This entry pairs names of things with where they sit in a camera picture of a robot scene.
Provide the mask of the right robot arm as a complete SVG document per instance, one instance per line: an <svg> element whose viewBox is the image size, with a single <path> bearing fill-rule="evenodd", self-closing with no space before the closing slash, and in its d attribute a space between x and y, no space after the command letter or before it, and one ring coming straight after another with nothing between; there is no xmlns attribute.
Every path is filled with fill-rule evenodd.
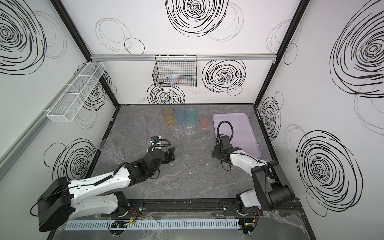
<svg viewBox="0 0 384 240"><path fill-rule="evenodd" d="M294 191L277 161L262 161L231 145L232 138L218 135L212 157L242 169L252 177L254 188L236 195L241 214L252 208L272 211L295 198Z"/></svg>

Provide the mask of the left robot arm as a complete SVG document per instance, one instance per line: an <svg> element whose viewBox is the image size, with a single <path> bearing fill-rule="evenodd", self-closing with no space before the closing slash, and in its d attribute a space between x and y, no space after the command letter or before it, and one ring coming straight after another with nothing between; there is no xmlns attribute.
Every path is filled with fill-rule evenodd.
<svg viewBox="0 0 384 240"><path fill-rule="evenodd" d="M123 216L129 208L119 189L131 187L153 178L162 164L175 160L175 148L167 151L152 148L134 162L122 162L110 173L69 181L61 177L38 198L39 231L49 232L67 221L95 214Z"/></svg>

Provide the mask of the lilac plastic tray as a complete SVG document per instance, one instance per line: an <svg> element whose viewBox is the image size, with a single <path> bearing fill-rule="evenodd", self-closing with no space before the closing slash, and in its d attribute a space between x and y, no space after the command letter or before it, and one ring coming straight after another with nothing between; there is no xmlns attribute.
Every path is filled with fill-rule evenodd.
<svg viewBox="0 0 384 240"><path fill-rule="evenodd" d="M217 136L217 128L222 121L228 121L233 126L234 135L231 140L233 147L239 147L246 152L246 154L259 159L261 152L249 121L249 118L244 113L232 114L215 114L213 115L213 123L215 128L215 135Z"/></svg>

